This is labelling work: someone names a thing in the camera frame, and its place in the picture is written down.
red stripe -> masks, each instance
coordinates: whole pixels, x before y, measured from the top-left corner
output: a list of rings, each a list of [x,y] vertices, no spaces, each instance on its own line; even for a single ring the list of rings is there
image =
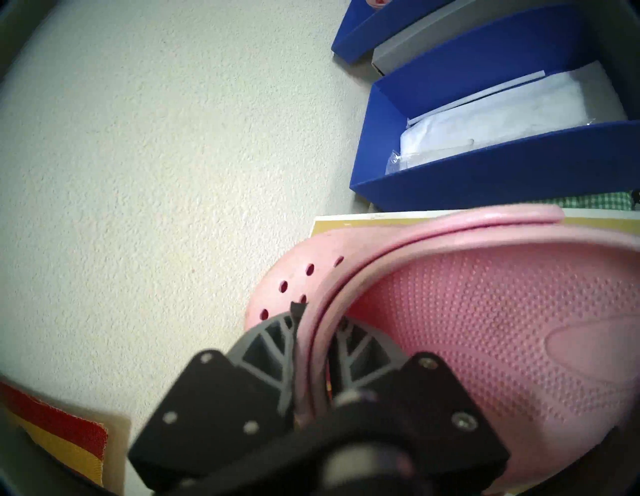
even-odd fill
[[[104,460],[108,436],[100,424],[63,412],[3,382],[0,399],[18,417]]]

screw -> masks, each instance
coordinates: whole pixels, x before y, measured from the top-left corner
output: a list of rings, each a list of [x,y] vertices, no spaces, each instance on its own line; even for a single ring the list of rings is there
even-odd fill
[[[478,428],[478,421],[475,417],[465,412],[456,412],[451,417],[451,422],[458,429],[464,432],[473,432]]]
[[[178,414],[175,412],[166,412],[162,416],[162,420],[165,424],[173,424],[176,420],[178,420]]]
[[[418,360],[418,363],[421,367],[429,369],[430,371],[438,368],[438,362],[436,362],[433,358],[421,358],[420,360]]]
[[[253,434],[256,434],[260,430],[260,426],[258,425],[258,422],[256,422],[255,420],[249,420],[244,425],[242,430],[244,431],[245,434],[251,436]]]

yellow stripe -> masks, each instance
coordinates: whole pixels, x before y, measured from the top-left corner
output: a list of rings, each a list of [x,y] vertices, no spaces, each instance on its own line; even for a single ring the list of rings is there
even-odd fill
[[[40,445],[51,456],[79,474],[84,475],[92,482],[102,486],[102,462],[98,457],[72,442],[27,422],[12,412],[7,411],[7,414],[10,420],[27,431],[34,443]]]
[[[422,219],[357,219],[357,220],[318,220],[314,223],[312,236],[322,234],[332,229],[342,229],[344,227],[370,227],[381,225],[411,225],[433,220],[431,218]],[[600,229],[614,229],[629,234],[640,235],[640,220],[633,219],[595,219],[567,217],[565,224],[583,225]]]

pink rubber shoe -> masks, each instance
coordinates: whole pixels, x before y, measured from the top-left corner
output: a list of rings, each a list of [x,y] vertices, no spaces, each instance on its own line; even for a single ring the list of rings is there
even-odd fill
[[[511,452],[488,492],[540,482],[600,442],[639,389],[640,239],[562,219],[558,207],[514,205],[315,236],[271,268],[245,326],[308,302],[302,422],[328,407],[326,354],[343,315],[408,355],[437,353]]]

gray box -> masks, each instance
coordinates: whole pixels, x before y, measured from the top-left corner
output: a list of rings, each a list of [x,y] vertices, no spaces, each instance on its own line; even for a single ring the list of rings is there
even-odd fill
[[[418,55],[493,20],[530,8],[572,3],[562,0],[454,0],[430,13],[375,50],[371,63],[389,74]]]

